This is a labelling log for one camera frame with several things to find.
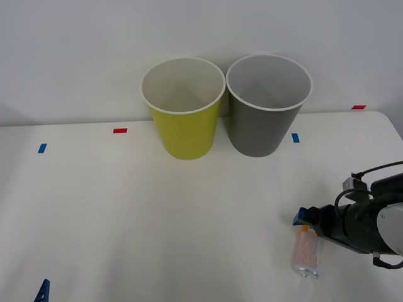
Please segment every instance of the yellow paper cup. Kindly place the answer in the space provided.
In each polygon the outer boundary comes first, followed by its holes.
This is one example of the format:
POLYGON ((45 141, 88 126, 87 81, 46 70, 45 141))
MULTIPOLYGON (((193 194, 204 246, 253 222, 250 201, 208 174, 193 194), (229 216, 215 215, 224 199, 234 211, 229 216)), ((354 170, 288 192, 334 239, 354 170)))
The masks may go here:
POLYGON ((225 91, 216 65, 191 57, 163 61, 144 74, 140 90, 169 154, 197 159, 210 150, 225 91))

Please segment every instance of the white table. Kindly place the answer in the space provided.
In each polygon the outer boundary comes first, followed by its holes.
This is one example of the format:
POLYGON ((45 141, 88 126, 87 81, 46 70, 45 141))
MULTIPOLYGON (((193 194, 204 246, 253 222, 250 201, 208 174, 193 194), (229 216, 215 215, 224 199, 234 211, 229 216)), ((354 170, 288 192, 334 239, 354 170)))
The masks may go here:
POLYGON ((167 154, 151 121, 0 128, 0 300, 33 301, 47 278, 50 302, 403 301, 403 269, 329 242, 320 279, 291 268, 299 207, 333 203, 351 172, 402 157, 376 112, 298 115, 257 159, 222 120, 192 161, 167 154))

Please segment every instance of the cup rim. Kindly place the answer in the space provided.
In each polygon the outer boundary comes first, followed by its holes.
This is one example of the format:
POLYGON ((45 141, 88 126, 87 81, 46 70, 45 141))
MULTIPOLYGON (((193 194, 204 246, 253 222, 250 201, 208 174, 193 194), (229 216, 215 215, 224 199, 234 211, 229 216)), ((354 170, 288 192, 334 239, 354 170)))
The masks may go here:
POLYGON ((313 90, 313 88, 314 88, 314 83, 313 83, 313 81, 312 81, 312 77, 310 76, 309 72, 308 72, 301 64, 299 64, 298 62, 296 62, 296 61, 294 61, 294 60, 292 60, 292 59, 289 59, 289 58, 287 58, 287 57, 284 57, 284 56, 282 56, 282 55, 275 55, 275 54, 272 54, 272 53, 256 54, 256 55, 247 55, 246 57, 242 57, 242 58, 236 60, 236 61, 235 61, 234 63, 232 63, 232 65, 229 67, 229 69, 228 69, 228 71, 227 71, 227 73, 226 73, 226 75, 225 75, 225 83, 227 84, 228 90, 229 90, 229 92, 231 93, 231 95, 233 95, 233 97, 235 97, 238 101, 244 103, 246 106, 249 106, 249 107, 252 107, 252 108, 255 108, 255 109, 258 109, 258 110, 263 110, 263 111, 287 111, 287 110, 291 110, 291 109, 297 108, 297 107, 303 105, 304 102, 310 97, 310 95, 312 94, 312 90, 313 90), (249 58, 251 58, 251 57, 265 57, 265 56, 278 57, 278 58, 281 58, 281 59, 285 59, 285 60, 287 60, 287 61, 289 61, 289 62, 291 62, 291 63, 294 63, 295 65, 299 66, 299 67, 307 74, 307 76, 308 76, 308 78, 309 78, 309 82, 310 82, 310 90, 309 90, 308 95, 307 95, 301 102, 299 102, 299 103, 297 103, 297 104, 295 104, 295 105, 293 105, 293 106, 284 107, 284 108, 267 108, 267 107, 260 107, 260 106, 253 105, 253 104, 248 103, 247 101, 243 100, 242 98, 240 98, 240 97, 232 90, 232 88, 231 88, 231 86, 230 86, 230 84, 229 84, 229 80, 228 80, 229 76, 228 76, 228 75, 229 75, 229 73, 231 72, 231 69, 233 68, 233 66, 235 66, 235 64, 239 63, 240 61, 249 59, 249 58))
POLYGON ((225 76, 224 76, 224 73, 221 71, 221 69, 219 69, 219 67, 216 66, 214 63, 211 63, 211 62, 208 61, 208 60, 205 60, 205 59, 202 59, 202 58, 198 58, 198 57, 175 57, 175 58, 170 58, 170 59, 167 59, 167 60, 163 60, 163 61, 161 61, 161 62, 158 62, 158 63, 154 64, 153 66, 151 66, 150 68, 148 68, 146 72, 144 72, 144 74, 143 74, 143 76, 142 76, 142 78, 141 78, 141 81, 140 81, 140 93, 141 93, 141 96, 142 96, 143 100, 145 101, 145 103, 146 103, 147 105, 149 105, 152 109, 155 109, 155 110, 157 110, 157 111, 159 111, 159 112, 162 112, 162 113, 167 113, 167 114, 169 114, 169 115, 191 115, 191 114, 193 114, 193 113, 197 113, 197 112, 204 111, 204 110, 208 109, 209 107, 212 107, 215 103, 217 103, 217 102, 221 99, 222 95, 224 94, 224 91, 225 91, 225 88, 226 88, 226 87, 227 87, 227 85, 226 85, 226 81, 225 81, 225 76), (164 64, 164 63, 166 63, 166 62, 169 62, 169 61, 180 60, 180 59, 191 59, 191 60, 202 61, 202 62, 204 62, 204 63, 208 63, 209 65, 211 65, 211 66, 214 67, 217 71, 220 72, 220 75, 221 75, 221 78, 222 78, 222 84, 223 84, 222 86, 223 86, 223 87, 222 87, 222 89, 221 89, 221 92, 220 92, 219 95, 217 96, 217 98, 214 99, 214 101, 212 101, 212 102, 209 103, 208 105, 206 105, 206 106, 204 106, 204 107, 201 107, 201 108, 199 108, 199 109, 196 109, 196 110, 177 112, 177 111, 168 111, 168 110, 164 110, 164 109, 158 108, 157 106, 151 104, 151 103, 145 98, 144 93, 143 93, 143 82, 144 82, 144 79, 145 79, 146 75, 147 75, 152 69, 156 68, 156 67, 159 66, 159 65, 162 65, 162 64, 164 64))

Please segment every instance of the black cable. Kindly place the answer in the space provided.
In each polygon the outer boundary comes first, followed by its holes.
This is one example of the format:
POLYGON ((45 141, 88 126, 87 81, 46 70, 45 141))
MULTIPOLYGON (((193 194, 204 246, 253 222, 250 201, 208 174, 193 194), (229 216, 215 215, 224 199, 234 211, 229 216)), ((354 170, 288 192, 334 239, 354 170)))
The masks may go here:
POLYGON ((366 170, 366 171, 364 171, 364 172, 353 173, 352 176, 353 176, 354 178, 361 179, 365 174, 367 174, 367 173, 369 173, 369 172, 373 172, 373 171, 380 170, 380 169, 384 169, 384 168, 388 168, 388 167, 393 167, 394 165, 403 165, 403 161, 402 161, 402 162, 392 162, 392 163, 387 164, 387 165, 380 165, 380 166, 378 166, 378 167, 375 167, 375 168, 366 170))
POLYGON ((378 257, 372 259, 372 264, 378 267, 383 267, 384 269, 401 269, 403 268, 403 261, 399 264, 389 264, 380 260, 378 257))
POLYGON ((367 190, 362 190, 362 189, 348 189, 348 190, 345 190, 345 191, 341 192, 341 193, 336 197, 336 200, 334 201, 334 212, 335 212, 336 216, 337 216, 339 219, 340 219, 339 201, 340 201, 340 199, 341 199, 344 195, 346 195, 347 193, 351 193, 351 192, 367 193, 367 194, 373 196, 373 194, 372 194, 371 192, 369 192, 369 191, 367 191, 367 190))

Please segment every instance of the paper cup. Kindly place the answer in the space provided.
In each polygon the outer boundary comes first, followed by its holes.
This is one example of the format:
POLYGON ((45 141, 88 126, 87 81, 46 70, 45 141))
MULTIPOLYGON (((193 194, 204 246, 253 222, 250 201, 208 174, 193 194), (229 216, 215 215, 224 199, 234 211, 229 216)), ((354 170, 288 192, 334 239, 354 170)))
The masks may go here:
POLYGON ((273 153, 312 92, 312 79, 298 63, 279 55, 250 55, 227 72, 229 138, 240 153, 273 153))
POLYGON ((163 61, 144 74, 141 93, 169 154, 189 160, 210 150, 224 91, 222 71, 199 58, 163 61))

